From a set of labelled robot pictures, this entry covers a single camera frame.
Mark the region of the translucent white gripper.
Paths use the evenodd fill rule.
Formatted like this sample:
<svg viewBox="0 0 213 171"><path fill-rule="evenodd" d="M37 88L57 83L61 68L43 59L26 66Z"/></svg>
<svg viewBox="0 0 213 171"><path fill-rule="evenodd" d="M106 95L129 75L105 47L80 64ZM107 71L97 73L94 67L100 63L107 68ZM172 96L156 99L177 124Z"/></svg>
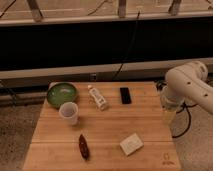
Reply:
<svg viewBox="0 0 213 171"><path fill-rule="evenodd" d="M184 98L165 86L160 92L160 101L163 107L162 121L164 124L169 125L178 108L183 104Z"/></svg>

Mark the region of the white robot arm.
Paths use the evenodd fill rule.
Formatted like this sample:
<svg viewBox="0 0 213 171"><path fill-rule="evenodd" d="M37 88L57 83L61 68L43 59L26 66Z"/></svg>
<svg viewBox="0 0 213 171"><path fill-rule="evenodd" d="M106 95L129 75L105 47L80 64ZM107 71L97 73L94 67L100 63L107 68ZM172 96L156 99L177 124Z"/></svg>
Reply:
<svg viewBox="0 0 213 171"><path fill-rule="evenodd" d="M206 83L208 69L200 61L176 66L165 74L166 85L160 92L162 121L170 124L185 99L194 101L213 115L213 87Z"/></svg>

